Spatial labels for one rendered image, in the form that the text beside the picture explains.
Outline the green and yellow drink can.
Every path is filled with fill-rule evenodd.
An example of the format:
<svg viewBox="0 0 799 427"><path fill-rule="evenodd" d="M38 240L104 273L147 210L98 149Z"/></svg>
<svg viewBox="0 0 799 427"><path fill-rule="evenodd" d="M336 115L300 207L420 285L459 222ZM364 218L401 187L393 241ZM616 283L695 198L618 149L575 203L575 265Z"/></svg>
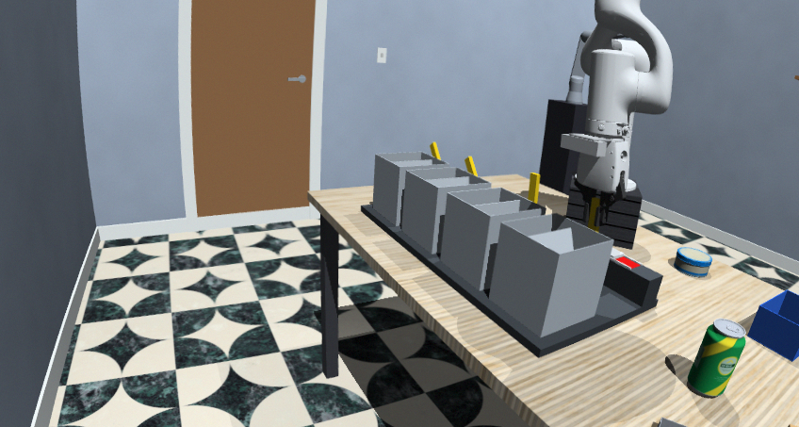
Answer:
<svg viewBox="0 0 799 427"><path fill-rule="evenodd" d="M695 392L706 397L724 393L745 346L745 334L733 320L716 319L708 327L688 375Z"/></svg>

